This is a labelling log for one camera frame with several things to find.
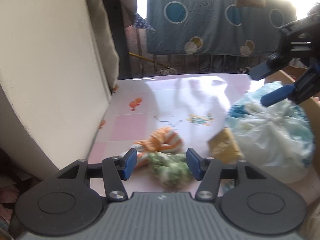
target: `table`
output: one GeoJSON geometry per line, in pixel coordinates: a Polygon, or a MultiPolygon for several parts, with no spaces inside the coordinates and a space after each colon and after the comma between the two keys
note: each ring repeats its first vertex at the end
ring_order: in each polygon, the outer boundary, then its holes
{"type": "MultiPolygon", "coordinates": [[[[193,148],[202,157],[207,157],[207,141],[224,127],[230,106],[244,93],[255,91],[263,84],[264,80],[252,81],[242,74],[187,74],[120,80],[88,162],[100,163],[104,158],[126,152],[135,140],[148,139],[151,132],[163,126],[172,127],[182,136],[184,152],[193,148]],[[137,98],[142,101],[132,109],[129,104],[137,98]],[[206,125],[189,120],[190,115],[203,117],[209,114],[214,120],[206,125]]],[[[134,191],[165,191],[148,167],[136,169],[123,184],[128,196],[134,191]]],[[[180,191],[189,191],[194,196],[198,185],[194,180],[180,191]]],[[[91,179],[90,187],[105,196],[102,179],[91,179]]]]}

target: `white plastic bag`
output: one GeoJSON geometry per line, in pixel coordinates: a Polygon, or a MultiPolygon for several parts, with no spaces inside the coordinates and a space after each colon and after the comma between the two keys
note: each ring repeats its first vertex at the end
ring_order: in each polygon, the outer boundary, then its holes
{"type": "Polygon", "coordinates": [[[240,150],[253,165],[284,183],[308,173],[314,151],[314,135],[304,110],[285,99],[264,107],[260,98],[281,87],[267,83],[247,93],[228,113],[227,126],[240,150]]]}

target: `ridged gray panel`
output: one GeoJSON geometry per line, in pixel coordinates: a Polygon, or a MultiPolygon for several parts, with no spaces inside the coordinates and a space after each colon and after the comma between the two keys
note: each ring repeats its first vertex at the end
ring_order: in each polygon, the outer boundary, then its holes
{"type": "Polygon", "coordinates": [[[20,240],[302,240],[296,234],[262,237],[231,227],[212,204],[189,193],[134,193],[109,205],[102,218],[72,236],[42,237],[25,233],[20,240]]]}

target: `white wall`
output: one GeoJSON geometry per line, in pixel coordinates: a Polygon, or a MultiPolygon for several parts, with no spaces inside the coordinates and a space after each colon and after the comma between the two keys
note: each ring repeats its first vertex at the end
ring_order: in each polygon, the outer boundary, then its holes
{"type": "Polygon", "coordinates": [[[0,0],[0,147],[40,178],[87,157],[102,72],[85,0],[0,0]]]}

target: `screw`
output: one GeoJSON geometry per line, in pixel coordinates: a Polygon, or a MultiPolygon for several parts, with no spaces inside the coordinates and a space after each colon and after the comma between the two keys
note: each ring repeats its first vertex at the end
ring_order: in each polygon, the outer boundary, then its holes
{"type": "Polygon", "coordinates": [[[111,191],[109,196],[114,199],[122,199],[125,196],[125,193],[120,190],[111,191]]]}
{"type": "Polygon", "coordinates": [[[209,199],[213,197],[213,194],[210,191],[202,190],[198,192],[198,197],[202,199],[209,199]]]}

